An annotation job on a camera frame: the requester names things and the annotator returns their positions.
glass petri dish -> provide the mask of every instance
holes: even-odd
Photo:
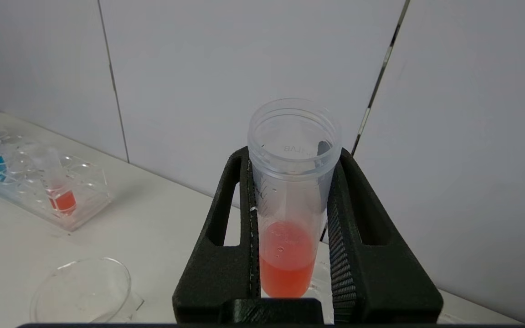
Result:
[[[78,260],[54,270],[31,301],[32,322],[127,322],[143,300],[115,259]]]

pink liquid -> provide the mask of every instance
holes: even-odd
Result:
[[[74,199],[74,194],[71,191],[67,191],[64,195],[56,198],[56,201],[50,199],[50,203],[52,203],[52,207],[55,210],[59,210],[66,215],[72,214],[77,209],[77,201]]]
[[[312,238],[297,224],[278,221],[261,237],[261,286],[270,297],[301,297],[315,262]]]

white lab bench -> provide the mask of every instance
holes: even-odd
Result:
[[[7,114],[0,113],[0,128],[98,164],[114,197],[100,214],[71,233],[0,199],[0,328],[29,321],[31,297],[51,270],[100,256],[129,268],[133,290],[145,300],[136,321],[175,322],[171,295],[212,198]],[[237,208],[231,209],[228,245],[238,244],[239,215]],[[328,260],[328,253],[322,244],[318,257]],[[446,322],[516,323],[454,295],[443,297],[441,320]]]

red liquid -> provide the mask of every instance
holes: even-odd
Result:
[[[56,201],[50,199],[50,203],[52,203],[52,207],[55,210],[59,210],[65,215],[70,215],[77,209],[77,201],[74,199],[74,194],[71,191],[67,191],[64,195],[56,198]]]
[[[315,263],[312,238],[297,224],[278,221],[262,236],[261,286],[270,297],[301,297]]]

white wall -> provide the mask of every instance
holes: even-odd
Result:
[[[525,1],[412,0],[356,160],[436,284],[525,321]]]
[[[0,112],[126,160],[95,0],[0,0]]]
[[[350,149],[403,4],[101,1],[131,163],[212,195],[282,97],[333,110]]]

